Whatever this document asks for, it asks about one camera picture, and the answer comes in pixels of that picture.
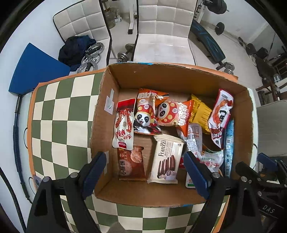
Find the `light blue snack bag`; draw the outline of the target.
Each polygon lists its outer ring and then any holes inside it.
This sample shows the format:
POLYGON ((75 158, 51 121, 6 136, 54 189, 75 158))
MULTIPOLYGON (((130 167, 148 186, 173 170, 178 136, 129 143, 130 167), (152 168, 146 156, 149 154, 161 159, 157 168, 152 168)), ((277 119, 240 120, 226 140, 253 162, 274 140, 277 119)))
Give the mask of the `light blue snack bag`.
POLYGON ((234 119, 230 120, 225 133, 224 149, 224 175, 230 177, 232 171, 232 160, 234 155, 234 119))

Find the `red white chicken wing packet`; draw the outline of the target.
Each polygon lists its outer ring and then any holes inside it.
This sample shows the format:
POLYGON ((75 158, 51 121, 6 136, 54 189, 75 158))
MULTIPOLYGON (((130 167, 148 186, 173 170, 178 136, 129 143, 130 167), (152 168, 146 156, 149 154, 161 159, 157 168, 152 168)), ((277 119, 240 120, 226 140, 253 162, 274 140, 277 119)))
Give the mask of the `red white chicken wing packet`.
POLYGON ((125 99, 117 103, 112 147, 132 151, 134 142, 134 108, 136 99, 125 99))

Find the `red white chicken foot packet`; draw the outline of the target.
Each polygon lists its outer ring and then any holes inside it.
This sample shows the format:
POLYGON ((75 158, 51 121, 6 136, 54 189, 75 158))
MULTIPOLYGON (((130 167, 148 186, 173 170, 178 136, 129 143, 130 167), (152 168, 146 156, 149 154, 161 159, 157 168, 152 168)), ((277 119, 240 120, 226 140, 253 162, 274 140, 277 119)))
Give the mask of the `red white chicken foot packet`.
POLYGON ((233 96, 229 92, 219 89, 214 109, 208 119, 208 126, 212 141, 220 149, 223 149, 224 130, 229 122, 233 105, 233 96))

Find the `white green radish packet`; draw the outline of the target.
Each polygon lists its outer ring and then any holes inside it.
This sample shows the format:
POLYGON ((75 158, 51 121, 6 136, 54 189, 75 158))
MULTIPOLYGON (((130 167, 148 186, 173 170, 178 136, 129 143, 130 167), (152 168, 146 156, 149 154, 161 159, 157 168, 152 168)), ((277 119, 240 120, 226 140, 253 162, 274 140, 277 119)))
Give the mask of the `white green radish packet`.
MULTIPOLYGON (((203 146, 196 146, 193 148, 186 148, 185 152, 191 151, 193 155, 197 158, 197 160, 205 164, 209 168, 211 172, 219 172, 220 167, 222 166, 224 162, 224 154, 223 150, 221 151, 212 151, 208 149, 205 145, 203 146)), ((179 168, 185 168, 184 162, 183 162, 183 153, 180 158, 180 165, 179 168)), ((186 175, 186 181, 185 181, 186 188, 195 189, 195 185, 192 182, 192 179, 190 178, 189 174, 186 175)))

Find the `white red text packet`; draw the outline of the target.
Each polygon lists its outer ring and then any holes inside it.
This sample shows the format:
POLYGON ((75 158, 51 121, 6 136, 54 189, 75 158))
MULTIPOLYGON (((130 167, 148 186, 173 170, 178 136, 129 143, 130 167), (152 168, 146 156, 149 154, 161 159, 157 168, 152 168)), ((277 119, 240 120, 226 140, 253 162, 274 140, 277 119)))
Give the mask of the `white red text packet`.
POLYGON ((184 136, 180 129, 177 129, 179 138, 185 141, 185 152, 191 151, 193 155, 202 158, 202 128, 200 124, 189 123, 187 136, 184 136))

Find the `Franzzi wafer packet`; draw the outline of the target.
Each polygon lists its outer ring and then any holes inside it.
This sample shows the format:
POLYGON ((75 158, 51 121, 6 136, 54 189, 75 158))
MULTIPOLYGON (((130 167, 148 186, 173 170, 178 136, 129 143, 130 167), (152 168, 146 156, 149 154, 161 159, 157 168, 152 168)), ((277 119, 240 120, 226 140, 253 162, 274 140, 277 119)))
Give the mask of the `Franzzi wafer packet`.
POLYGON ((177 172, 185 142, 177 137, 155 135, 156 148, 147 183, 177 184, 177 172))

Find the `brown biscuit packet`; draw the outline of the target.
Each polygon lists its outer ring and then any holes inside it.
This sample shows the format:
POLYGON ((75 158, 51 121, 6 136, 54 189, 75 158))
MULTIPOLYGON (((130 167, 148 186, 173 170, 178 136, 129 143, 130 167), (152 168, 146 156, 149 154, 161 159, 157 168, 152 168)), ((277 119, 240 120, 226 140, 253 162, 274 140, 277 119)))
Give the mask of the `brown biscuit packet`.
POLYGON ((142 146, 133 146, 131 151, 121 148, 117 149, 120 180, 146 180, 143 165, 143 150, 144 147, 142 146))

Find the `grey chair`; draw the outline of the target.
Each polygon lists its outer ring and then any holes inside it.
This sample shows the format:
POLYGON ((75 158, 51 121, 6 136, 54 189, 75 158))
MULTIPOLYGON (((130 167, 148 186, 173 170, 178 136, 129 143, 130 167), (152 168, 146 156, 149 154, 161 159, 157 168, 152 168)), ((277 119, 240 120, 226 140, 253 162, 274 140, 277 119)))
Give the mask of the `grey chair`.
POLYGON ((257 108, 259 153, 269 157, 286 156, 286 106, 286 100, 281 100, 257 108))

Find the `yellow snack packet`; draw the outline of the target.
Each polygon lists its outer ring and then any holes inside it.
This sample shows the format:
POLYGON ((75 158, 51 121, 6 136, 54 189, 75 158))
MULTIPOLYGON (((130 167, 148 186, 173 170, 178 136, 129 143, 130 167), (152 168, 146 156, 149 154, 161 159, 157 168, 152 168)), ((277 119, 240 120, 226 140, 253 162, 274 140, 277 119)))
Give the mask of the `yellow snack packet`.
POLYGON ((208 120, 212 110, 193 94, 191 94, 191 100, 193 101, 193 107, 190 113, 189 123, 199 124, 203 133, 210 134, 208 120))

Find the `checkered green white mat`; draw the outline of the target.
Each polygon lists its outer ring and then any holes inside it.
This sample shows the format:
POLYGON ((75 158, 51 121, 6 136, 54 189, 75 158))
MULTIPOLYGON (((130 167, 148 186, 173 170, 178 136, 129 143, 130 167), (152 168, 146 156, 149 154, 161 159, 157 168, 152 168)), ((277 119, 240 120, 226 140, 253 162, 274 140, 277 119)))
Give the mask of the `checkered green white mat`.
POLYGON ((85 204, 102 232, 115 222, 128 232, 188 232, 204 200, 177 184, 125 181, 117 177, 112 147, 116 105, 135 98, 140 88, 167 92, 185 101, 191 95, 213 105, 219 89, 244 91, 237 77, 183 64, 121 63, 86 75, 41 82, 33 91, 28 116, 28 151, 34 175, 62 179, 78 172, 98 151, 107 155, 99 183, 85 204))

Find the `orange panda snack packet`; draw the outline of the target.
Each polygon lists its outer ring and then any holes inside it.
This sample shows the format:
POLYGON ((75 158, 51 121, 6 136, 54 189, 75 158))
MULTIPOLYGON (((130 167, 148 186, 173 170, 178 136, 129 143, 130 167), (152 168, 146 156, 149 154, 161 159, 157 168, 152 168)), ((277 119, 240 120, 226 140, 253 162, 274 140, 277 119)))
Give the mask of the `orange panda snack packet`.
POLYGON ((193 104, 193 100, 185 102, 166 100, 158 106, 156 118, 158 124, 165 127, 178 127, 186 137, 193 104))

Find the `orange panda noodle packet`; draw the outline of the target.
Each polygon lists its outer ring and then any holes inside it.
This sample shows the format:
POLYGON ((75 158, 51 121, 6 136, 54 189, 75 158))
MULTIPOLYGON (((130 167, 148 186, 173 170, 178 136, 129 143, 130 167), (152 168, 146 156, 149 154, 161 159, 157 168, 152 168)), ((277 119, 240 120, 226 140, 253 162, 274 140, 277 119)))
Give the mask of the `orange panda noodle packet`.
POLYGON ((137 134, 161 134, 156 120, 158 106, 169 98, 166 92, 140 88, 137 95, 137 108, 134 120, 134 132, 137 134))

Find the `chrome dumbbell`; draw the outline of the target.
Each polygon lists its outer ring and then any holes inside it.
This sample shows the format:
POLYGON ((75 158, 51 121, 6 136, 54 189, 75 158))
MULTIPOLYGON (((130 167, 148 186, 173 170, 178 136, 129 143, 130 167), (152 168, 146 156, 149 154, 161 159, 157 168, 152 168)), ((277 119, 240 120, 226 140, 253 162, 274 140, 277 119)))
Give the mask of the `chrome dumbbell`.
POLYGON ((225 69, 224 69, 225 73, 231 74, 231 75, 234 74, 234 70, 235 70, 234 64, 232 64, 232 63, 225 63, 224 67, 225 67, 225 69))

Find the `blue foam pad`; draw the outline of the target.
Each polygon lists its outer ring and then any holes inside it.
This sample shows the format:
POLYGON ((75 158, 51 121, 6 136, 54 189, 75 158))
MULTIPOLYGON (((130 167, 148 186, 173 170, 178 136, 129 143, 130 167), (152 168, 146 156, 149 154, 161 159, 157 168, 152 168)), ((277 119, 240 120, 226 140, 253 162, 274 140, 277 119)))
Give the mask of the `blue foam pad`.
POLYGON ((69 66, 29 43, 14 70, 8 91, 25 95, 32 92, 40 82, 48 82, 69 73, 69 66))

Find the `dark blue cloth bundle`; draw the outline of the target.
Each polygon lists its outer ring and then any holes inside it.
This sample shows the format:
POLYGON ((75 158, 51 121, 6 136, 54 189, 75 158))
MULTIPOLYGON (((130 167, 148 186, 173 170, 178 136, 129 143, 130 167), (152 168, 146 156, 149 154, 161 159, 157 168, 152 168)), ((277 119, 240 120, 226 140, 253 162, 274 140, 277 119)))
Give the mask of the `dark blue cloth bundle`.
POLYGON ((93 44, 95 39, 88 35, 69 37, 59 51, 58 61, 70 67, 70 71, 76 71, 85 55, 85 51, 93 44))

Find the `black blue weight bench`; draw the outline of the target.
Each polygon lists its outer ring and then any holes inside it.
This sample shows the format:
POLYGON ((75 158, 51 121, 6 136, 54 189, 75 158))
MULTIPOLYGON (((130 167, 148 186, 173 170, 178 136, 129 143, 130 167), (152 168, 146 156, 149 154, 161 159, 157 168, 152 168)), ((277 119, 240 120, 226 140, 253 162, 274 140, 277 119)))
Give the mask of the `black blue weight bench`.
POLYGON ((226 57, 220 46, 213 39, 213 37, 206 31, 206 29, 202 25, 200 25, 194 19, 191 24, 191 32, 204 45, 205 49, 209 52, 210 57, 213 59, 213 61, 219 64, 216 70, 222 69, 225 66, 222 61, 226 57))

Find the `white quilted chair centre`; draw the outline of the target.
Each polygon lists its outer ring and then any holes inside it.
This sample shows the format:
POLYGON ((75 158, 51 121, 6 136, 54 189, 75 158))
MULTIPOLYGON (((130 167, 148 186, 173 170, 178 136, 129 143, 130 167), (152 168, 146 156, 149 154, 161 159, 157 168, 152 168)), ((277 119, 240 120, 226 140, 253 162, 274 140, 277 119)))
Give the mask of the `white quilted chair centre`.
POLYGON ((132 60, 195 65, 189 44, 196 1, 145 0, 137 3, 137 38, 132 60))

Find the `white quilted chair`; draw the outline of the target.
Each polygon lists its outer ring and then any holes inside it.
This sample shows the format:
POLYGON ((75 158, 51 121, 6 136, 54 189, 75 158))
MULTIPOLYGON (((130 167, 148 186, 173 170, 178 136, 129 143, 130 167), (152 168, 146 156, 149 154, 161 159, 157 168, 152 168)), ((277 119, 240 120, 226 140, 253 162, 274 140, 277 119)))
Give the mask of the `white quilted chair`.
POLYGON ((109 65, 112 37, 100 1, 79 1, 55 14, 53 23, 63 41, 72 36, 87 35, 103 43, 104 51, 98 68, 109 65))
POLYGON ((195 65, 189 44, 196 1, 145 0, 137 3, 137 38, 132 60, 195 65))

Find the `white quilted chair left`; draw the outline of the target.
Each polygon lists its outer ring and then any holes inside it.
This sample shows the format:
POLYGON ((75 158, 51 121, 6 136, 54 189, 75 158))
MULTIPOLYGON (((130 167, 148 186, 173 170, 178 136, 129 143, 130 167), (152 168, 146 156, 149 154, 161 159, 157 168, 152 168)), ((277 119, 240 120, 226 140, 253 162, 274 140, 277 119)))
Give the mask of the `white quilted chair left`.
POLYGON ((100 1, 79 1, 55 14, 53 23, 63 41, 72 36, 87 35, 103 43, 104 51, 98 68, 109 65, 112 37, 100 1))

